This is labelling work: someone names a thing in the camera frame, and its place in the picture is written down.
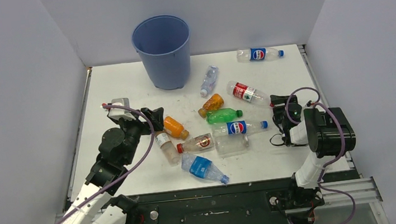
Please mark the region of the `red-label clear bottle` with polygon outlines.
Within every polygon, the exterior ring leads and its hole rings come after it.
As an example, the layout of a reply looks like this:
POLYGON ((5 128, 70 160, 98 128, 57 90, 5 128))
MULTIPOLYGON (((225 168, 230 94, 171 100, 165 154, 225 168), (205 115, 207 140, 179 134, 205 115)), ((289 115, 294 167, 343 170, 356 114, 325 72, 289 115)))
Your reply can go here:
POLYGON ((271 108, 271 98, 265 92, 251 86, 247 86, 240 82, 229 81, 227 86, 227 93, 242 101, 248 102, 254 106, 262 108, 271 108))

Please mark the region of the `wide clear plastic jar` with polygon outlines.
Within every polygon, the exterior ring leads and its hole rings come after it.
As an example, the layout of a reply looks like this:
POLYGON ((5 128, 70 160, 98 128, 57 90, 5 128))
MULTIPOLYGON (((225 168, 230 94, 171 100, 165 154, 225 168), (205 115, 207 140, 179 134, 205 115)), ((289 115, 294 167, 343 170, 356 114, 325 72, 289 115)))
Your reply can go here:
POLYGON ((220 157, 236 156, 243 153, 249 148, 249 139, 246 134, 226 135, 217 137, 215 148, 220 157))

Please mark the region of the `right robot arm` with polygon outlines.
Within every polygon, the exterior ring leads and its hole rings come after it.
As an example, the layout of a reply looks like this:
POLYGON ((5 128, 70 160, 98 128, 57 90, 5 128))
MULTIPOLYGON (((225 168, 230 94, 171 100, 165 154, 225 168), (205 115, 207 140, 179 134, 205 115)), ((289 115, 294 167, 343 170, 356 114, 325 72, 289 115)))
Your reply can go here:
POLYGON ((300 207, 318 194, 319 183, 330 165, 356 146, 356 135, 341 108, 328 108, 319 100, 302 107, 295 94, 271 95, 272 120, 287 147, 309 147, 306 160, 293 173, 288 202, 300 207))

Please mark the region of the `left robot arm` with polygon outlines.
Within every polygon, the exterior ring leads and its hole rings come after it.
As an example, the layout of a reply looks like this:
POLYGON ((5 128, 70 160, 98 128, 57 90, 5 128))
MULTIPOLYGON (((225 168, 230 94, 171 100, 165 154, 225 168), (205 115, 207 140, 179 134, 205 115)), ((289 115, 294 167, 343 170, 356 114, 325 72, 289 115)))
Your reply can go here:
POLYGON ((113 122, 116 128, 105 131, 98 147, 98 156, 61 222, 57 224, 137 224, 137 203, 116 191, 125 180, 141 136, 163 130, 164 109, 127 110, 113 122))

